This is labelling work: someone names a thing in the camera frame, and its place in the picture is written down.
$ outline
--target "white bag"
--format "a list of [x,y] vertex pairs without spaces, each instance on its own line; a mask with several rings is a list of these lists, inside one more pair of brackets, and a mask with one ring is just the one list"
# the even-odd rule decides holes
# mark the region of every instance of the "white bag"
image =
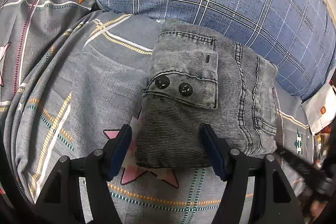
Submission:
[[336,116],[336,88],[325,83],[310,99],[302,103],[312,134],[329,125]]

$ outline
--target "gray blanket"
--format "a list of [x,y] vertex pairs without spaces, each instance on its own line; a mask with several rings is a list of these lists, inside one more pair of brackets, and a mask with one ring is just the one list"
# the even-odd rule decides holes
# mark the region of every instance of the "gray blanket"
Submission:
[[[60,156],[86,156],[130,123],[131,146],[120,173],[108,183],[122,222],[211,223],[226,185],[211,167],[147,169],[134,160],[141,94],[162,25],[142,16],[93,11],[94,0],[3,2],[0,126],[8,160],[30,201],[36,201]],[[292,97],[281,92],[289,96],[287,104],[291,105]],[[290,149],[298,151],[299,147],[310,161],[312,146],[305,117],[294,115],[292,121],[285,120],[281,99],[277,103],[279,136],[288,139],[285,145]],[[286,121],[294,125],[288,137]],[[304,127],[298,133],[300,142],[293,130],[298,122]],[[301,178],[283,166],[298,194]],[[80,187],[89,221],[85,180]],[[241,223],[247,223],[252,199],[253,178]]]

